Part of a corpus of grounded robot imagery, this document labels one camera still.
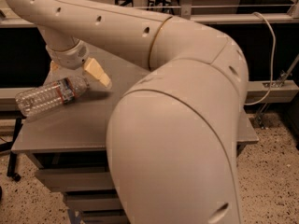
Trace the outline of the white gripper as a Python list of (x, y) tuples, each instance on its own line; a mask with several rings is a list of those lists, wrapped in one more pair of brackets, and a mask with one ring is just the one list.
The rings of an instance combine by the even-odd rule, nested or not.
[(46, 50), (52, 59), (51, 72), (58, 70), (60, 66), (71, 70), (82, 66), (83, 74), (93, 82), (98, 82), (109, 90), (112, 88), (112, 81), (100, 63), (94, 58), (88, 58), (89, 48), (83, 41), (79, 40), (76, 46), (66, 51), (56, 51), (49, 47), (46, 47)]

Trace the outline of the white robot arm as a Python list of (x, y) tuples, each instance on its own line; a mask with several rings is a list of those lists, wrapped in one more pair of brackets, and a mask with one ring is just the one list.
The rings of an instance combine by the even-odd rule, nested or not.
[(236, 137), (248, 67), (200, 23), (87, 0), (7, 0), (21, 18), (147, 70), (107, 125), (112, 179), (130, 224), (243, 224)]

